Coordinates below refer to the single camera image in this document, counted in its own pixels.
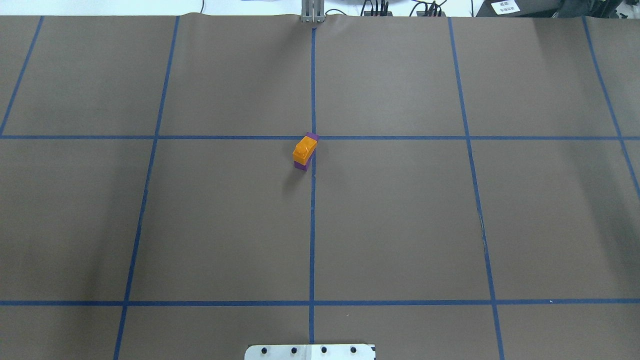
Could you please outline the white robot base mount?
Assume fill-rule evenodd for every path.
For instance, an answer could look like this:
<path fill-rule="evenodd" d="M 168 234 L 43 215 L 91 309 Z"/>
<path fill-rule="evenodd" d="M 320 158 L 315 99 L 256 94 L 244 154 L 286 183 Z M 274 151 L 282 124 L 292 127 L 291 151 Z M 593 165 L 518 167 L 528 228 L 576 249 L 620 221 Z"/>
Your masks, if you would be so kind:
<path fill-rule="evenodd" d="M 358 344 L 263 344 L 251 345 L 245 360 L 375 360 L 374 345 Z"/>

